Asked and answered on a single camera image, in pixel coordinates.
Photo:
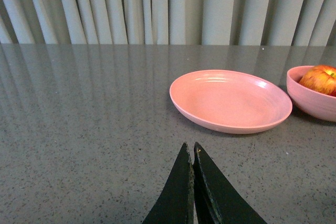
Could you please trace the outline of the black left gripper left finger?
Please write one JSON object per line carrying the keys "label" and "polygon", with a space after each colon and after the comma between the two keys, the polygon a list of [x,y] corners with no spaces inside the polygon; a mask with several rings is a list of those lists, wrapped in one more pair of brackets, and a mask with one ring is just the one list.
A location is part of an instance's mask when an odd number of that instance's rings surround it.
{"label": "black left gripper left finger", "polygon": [[183,143],[156,203],[143,223],[194,222],[194,170],[188,145]]}

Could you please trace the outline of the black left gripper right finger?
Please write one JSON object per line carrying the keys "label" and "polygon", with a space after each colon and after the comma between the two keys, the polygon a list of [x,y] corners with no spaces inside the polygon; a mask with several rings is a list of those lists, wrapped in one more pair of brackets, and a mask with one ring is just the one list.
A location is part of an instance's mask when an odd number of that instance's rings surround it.
{"label": "black left gripper right finger", "polygon": [[265,223],[198,142],[194,156],[194,199],[199,223]]}

